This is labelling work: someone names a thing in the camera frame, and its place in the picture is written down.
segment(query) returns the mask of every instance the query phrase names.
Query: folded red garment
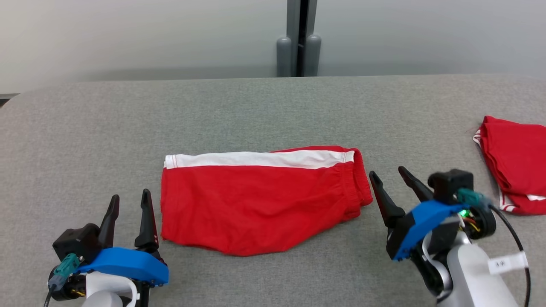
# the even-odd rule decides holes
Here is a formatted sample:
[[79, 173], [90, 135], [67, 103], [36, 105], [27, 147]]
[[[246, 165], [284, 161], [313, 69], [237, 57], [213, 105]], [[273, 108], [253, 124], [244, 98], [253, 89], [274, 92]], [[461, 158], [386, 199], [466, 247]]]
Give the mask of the folded red garment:
[[165, 157], [162, 237], [237, 256], [280, 252], [372, 202], [358, 149]]
[[499, 185], [500, 209], [546, 214], [546, 127], [486, 116], [474, 140]]

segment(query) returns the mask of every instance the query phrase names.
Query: gray tablecloth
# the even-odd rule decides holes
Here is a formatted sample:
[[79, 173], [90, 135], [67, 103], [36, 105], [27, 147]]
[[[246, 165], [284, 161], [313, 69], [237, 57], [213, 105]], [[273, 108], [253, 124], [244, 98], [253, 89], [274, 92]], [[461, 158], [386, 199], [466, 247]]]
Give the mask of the gray tablecloth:
[[[164, 156], [358, 147], [406, 210], [418, 201], [397, 172], [460, 168], [475, 189], [498, 191], [471, 137], [484, 115], [546, 125], [546, 82], [510, 75], [378, 76], [96, 82], [23, 93], [0, 109], [2, 306], [40, 306], [66, 229], [100, 224], [121, 197], [115, 245], [132, 247], [143, 188], [159, 196]], [[284, 253], [229, 257], [162, 242], [170, 284], [151, 306], [432, 306], [409, 261], [392, 262], [377, 204]], [[509, 216], [526, 248], [534, 291], [546, 302], [546, 217]], [[516, 252], [504, 225], [478, 244]], [[522, 271], [505, 274], [523, 303]], [[79, 306], [83, 299], [52, 302]]]

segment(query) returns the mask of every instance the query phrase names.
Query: white label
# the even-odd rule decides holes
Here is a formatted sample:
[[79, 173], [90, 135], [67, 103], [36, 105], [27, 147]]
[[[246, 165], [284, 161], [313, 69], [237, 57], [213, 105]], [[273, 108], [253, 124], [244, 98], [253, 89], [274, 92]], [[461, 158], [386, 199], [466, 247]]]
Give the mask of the white label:
[[491, 274], [501, 274], [511, 270], [529, 267], [525, 252], [489, 259], [488, 265]]

